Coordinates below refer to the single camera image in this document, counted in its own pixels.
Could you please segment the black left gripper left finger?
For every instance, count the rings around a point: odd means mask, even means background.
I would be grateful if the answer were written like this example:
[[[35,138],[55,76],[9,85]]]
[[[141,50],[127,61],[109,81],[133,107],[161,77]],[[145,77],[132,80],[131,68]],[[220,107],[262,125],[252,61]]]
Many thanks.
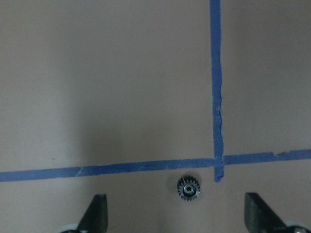
[[[106,194],[93,197],[85,214],[78,223],[78,233],[105,233],[108,228],[108,208]]]

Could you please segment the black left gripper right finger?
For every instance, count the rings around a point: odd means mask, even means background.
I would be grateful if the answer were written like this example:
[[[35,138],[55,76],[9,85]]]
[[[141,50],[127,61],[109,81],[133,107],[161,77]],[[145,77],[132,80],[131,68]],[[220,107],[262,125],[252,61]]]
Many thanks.
[[[258,193],[244,196],[244,223],[249,233],[290,233],[280,217],[267,205]]]

